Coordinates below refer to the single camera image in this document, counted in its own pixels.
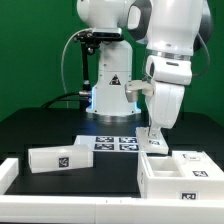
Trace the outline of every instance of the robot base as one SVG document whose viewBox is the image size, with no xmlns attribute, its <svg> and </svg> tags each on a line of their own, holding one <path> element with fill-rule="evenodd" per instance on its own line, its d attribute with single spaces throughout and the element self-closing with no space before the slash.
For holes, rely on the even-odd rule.
<svg viewBox="0 0 224 224">
<path fill-rule="evenodd" d="M 160 133 L 158 140 L 152 140 L 148 137 L 149 128 L 136 128 L 136 137 L 138 139 L 139 150 L 148 153 L 168 154 L 168 146 Z"/>
<path fill-rule="evenodd" d="M 128 121 L 138 121 L 141 118 L 141 113 L 126 115 L 126 116 L 111 116 L 111 115 L 101 115 L 96 113 L 87 112 L 87 118 L 94 119 L 103 122 L 128 122 Z"/>
</svg>

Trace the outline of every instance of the black tabletop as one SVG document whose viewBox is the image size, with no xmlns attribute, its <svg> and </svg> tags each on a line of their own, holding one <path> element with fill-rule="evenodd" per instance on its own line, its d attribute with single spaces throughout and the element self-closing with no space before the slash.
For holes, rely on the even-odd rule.
<svg viewBox="0 0 224 224">
<path fill-rule="evenodd" d="M 138 197 L 137 153 L 95 152 L 94 167 L 32 174 L 28 149 L 72 145 L 77 135 L 135 136 L 140 121 L 104 123 L 86 118 L 75 109 L 18 110 L 0 123 L 0 162 L 19 158 L 20 174 L 6 194 Z M 163 134 L 172 150 L 205 151 L 224 168 L 224 128 L 209 117 L 181 113 L 176 125 Z"/>
</svg>

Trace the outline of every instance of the green backdrop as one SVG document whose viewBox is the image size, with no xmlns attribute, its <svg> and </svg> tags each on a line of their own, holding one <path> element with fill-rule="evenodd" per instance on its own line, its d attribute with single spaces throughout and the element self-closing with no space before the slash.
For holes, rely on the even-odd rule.
<svg viewBox="0 0 224 224">
<path fill-rule="evenodd" d="M 205 76 L 186 87 L 181 110 L 206 114 L 224 126 L 224 1 L 208 2 L 214 20 L 208 43 L 211 67 Z M 77 15 L 76 0 L 0 0 L 0 120 L 20 108 L 39 107 L 64 93 L 60 75 L 62 50 L 68 38 L 85 27 Z M 140 79 L 145 46 L 124 33 L 134 49 L 133 79 Z M 203 51 L 197 52 L 193 72 L 203 68 L 204 63 Z M 90 75 L 94 84 L 97 55 L 90 58 Z M 79 44 L 71 44 L 68 49 L 65 79 L 69 91 L 81 88 Z M 143 97 L 139 107 L 145 109 Z"/>
</svg>

